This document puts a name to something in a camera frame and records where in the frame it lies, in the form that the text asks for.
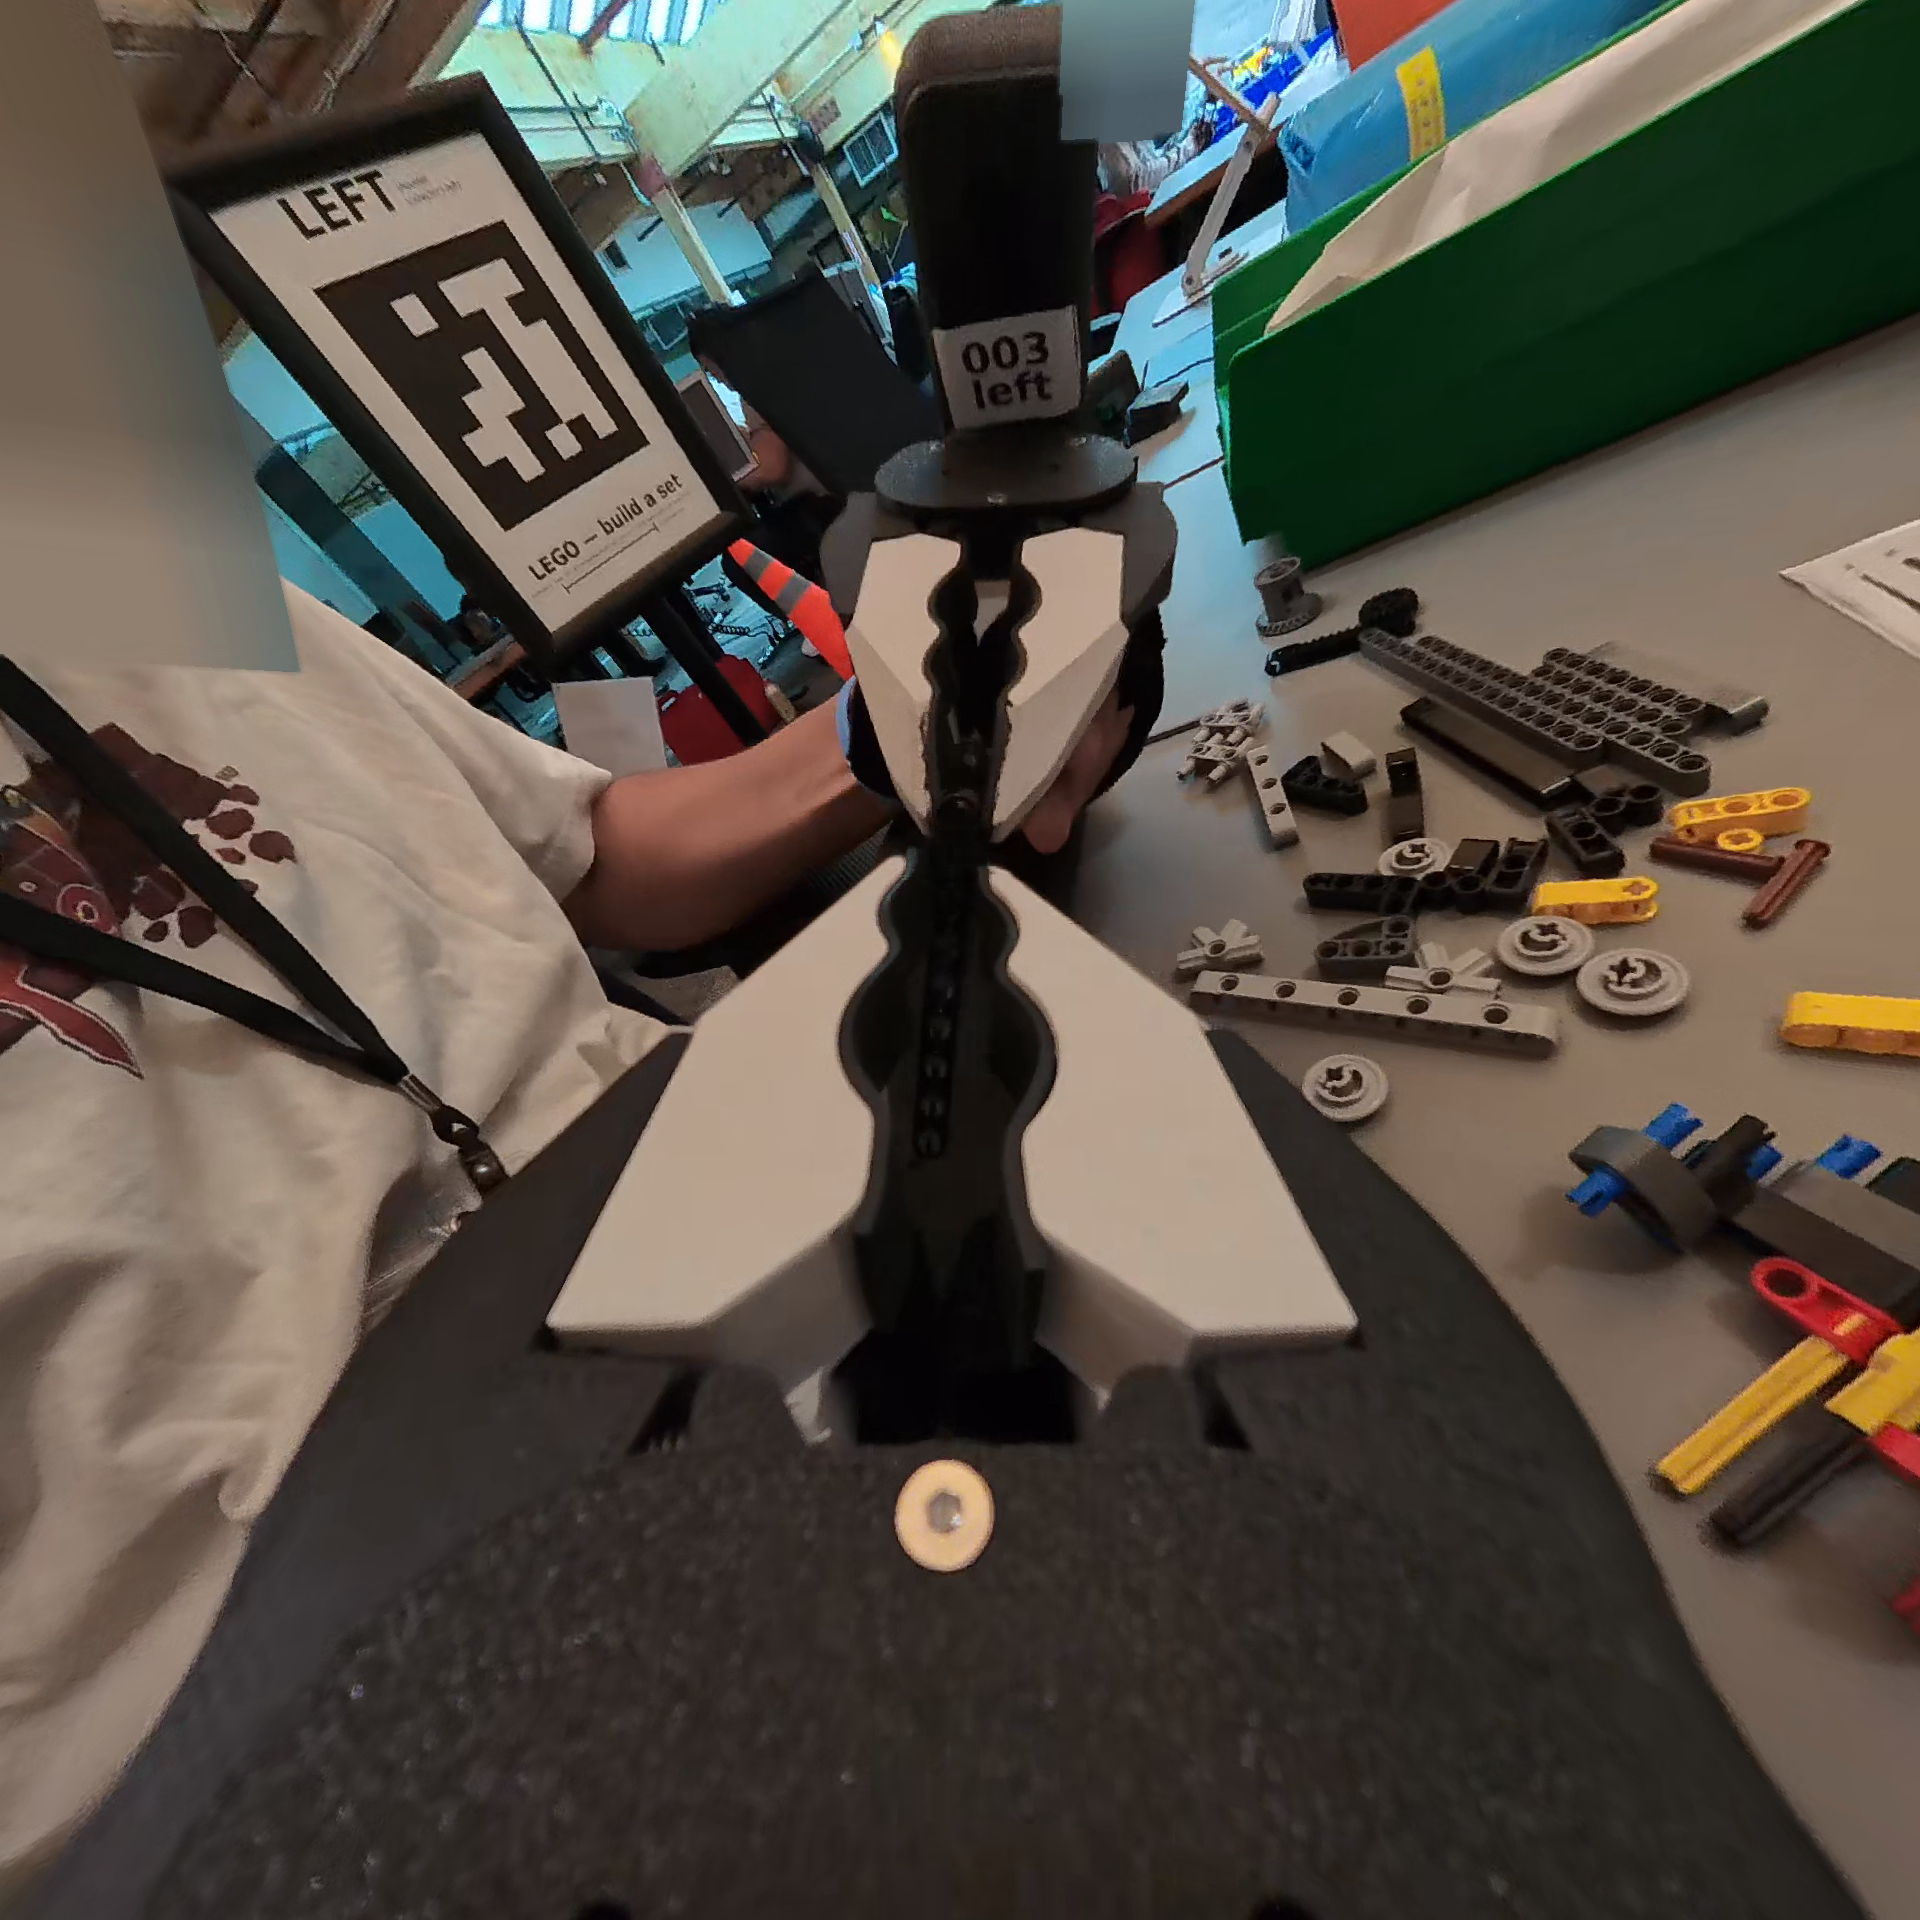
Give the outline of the white paper bag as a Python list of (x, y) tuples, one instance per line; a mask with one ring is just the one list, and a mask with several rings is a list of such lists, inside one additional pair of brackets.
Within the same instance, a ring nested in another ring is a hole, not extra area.
[(1263, 333), (1489, 218), (1848, 10), (1848, 3), (1668, 9), (1415, 162), (1329, 239)]

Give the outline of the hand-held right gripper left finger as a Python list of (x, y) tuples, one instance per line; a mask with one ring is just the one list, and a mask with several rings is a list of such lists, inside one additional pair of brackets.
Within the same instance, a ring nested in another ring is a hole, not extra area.
[(839, 1029), (902, 871), (883, 859), (692, 1027), (546, 1313), (557, 1345), (750, 1366), (802, 1432), (831, 1426), (830, 1372), (870, 1331), (852, 1216), (874, 1153)]

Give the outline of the person's left forearm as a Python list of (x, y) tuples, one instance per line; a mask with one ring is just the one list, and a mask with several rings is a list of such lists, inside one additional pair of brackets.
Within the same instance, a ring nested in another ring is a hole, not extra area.
[(611, 781), (588, 809), (588, 872), (561, 910), (588, 948), (695, 948), (891, 819), (854, 776), (842, 708), (819, 707), (730, 758)]

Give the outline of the open lego instruction booklet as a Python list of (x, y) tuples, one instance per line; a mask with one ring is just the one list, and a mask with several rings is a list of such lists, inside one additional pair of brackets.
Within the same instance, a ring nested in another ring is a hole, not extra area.
[(1782, 579), (1918, 661), (1918, 521), (1787, 566)]

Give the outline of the person in white shirt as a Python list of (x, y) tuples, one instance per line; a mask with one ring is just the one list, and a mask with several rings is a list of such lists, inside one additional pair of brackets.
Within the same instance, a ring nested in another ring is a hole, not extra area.
[[(563, 919), (609, 776), (294, 585), (300, 669), (32, 666), (518, 1173), (661, 1036)], [(393, 1088), (3, 944), (11, 1909), (204, 1648), (360, 1338), (475, 1191)]]

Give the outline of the black framed marker sign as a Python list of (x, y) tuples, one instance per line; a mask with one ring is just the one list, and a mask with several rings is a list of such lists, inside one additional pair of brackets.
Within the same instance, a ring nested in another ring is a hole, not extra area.
[(544, 666), (745, 533), (484, 77), (207, 142), (160, 182), (189, 258)]

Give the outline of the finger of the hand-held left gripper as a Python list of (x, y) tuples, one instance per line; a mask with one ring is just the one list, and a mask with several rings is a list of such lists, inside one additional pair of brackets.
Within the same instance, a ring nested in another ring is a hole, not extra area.
[(929, 825), (927, 657), (941, 631), (931, 601), (962, 565), (962, 547), (936, 534), (875, 541), (846, 626), (858, 691), (894, 792), (923, 831)]
[(1007, 681), (986, 699), (987, 799), (979, 806), (987, 840), (1003, 846), (1073, 765), (1092, 768), (1086, 742), (1105, 752), (1101, 774), (1122, 765), (1131, 720), (1115, 701), (1129, 645), (1123, 619), (1126, 542), (1095, 528), (1025, 539), (1009, 607)]

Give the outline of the multicoloured lego chassis assembly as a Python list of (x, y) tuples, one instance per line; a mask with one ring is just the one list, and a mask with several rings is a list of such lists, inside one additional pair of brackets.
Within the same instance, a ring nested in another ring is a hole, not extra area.
[(1589, 1131), (1568, 1153), (1565, 1200), (1583, 1218), (1619, 1214), (1669, 1254), (1716, 1237), (1750, 1254), (1745, 1294), (1785, 1346), (1649, 1469), (1674, 1500), (1745, 1470), (1703, 1527), (1748, 1554), (1856, 1470), (1916, 1486), (1916, 1158), (1846, 1135), (1787, 1160), (1758, 1116), (1716, 1136), (1702, 1127), (1671, 1105)]

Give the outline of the green plastic bin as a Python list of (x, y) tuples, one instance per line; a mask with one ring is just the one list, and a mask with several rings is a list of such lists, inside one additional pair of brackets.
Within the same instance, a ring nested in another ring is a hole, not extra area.
[(1916, 316), (1918, 6), (1856, 3), (1267, 334), (1341, 205), (1211, 297), (1238, 536), (1306, 566)]

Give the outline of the orange safety cone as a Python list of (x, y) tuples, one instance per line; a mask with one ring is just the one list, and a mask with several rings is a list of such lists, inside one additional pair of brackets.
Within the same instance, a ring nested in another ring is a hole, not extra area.
[(848, 632), (825, 589), (751, 541), (732, 541), (726, 561), (842, 683), (854, 679)]

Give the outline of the person's left hand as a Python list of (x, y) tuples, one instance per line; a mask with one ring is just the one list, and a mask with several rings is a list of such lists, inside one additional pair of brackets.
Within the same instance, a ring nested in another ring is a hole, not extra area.
[(1041, 856), (1061, 853), (1088, 809), (1137, 756), (1136, 708), (1114, 688), (1025, 814), (1020, 828), (1024, 843)]

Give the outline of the spread of large lego parts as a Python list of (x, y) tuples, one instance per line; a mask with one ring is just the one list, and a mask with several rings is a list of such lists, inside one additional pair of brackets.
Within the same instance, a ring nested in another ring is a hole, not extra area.
[(1385, 1071), (1418, 1121), (1548, 1140), (1674, 1101), (1916, 1156), (1916, 665), (1830, 634), (1732, 686), (1677, 659), (1370, 632), (1405, 795), (1307, 827), (1259, 958), (1205, 963), (1226, 1032)]

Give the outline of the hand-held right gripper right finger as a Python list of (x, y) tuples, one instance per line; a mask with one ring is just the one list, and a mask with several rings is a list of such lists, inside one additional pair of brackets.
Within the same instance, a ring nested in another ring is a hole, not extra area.
[(1020, 878), (989, 887), (1054, 1045), (1020, 1138), (1041, 1349), (1105, 1401), (1140, 1368), (1348, 1342), (1356, 1308), (1203, 1023)]

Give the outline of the black lego beam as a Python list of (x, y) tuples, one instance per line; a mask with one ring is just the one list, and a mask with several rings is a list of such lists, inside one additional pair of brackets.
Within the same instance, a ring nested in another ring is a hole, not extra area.
[(979, 731), (949, 699), (936, 697), (927, 711), (927, 825), (915, 893), (923, 922), (908, 1116), (908, 1150), (915, 1166), (937, 1163), (947, 1149), (957, 1020), (974, 943), (984, 756)]

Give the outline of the black office chair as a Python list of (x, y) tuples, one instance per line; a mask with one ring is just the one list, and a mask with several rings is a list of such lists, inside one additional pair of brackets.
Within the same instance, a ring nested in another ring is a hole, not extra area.
[(695, 311), (686, 347), (831, 496), (870, 493), (891, 456), (944, 432), (939, 406), (813, 266), (743, 305)]

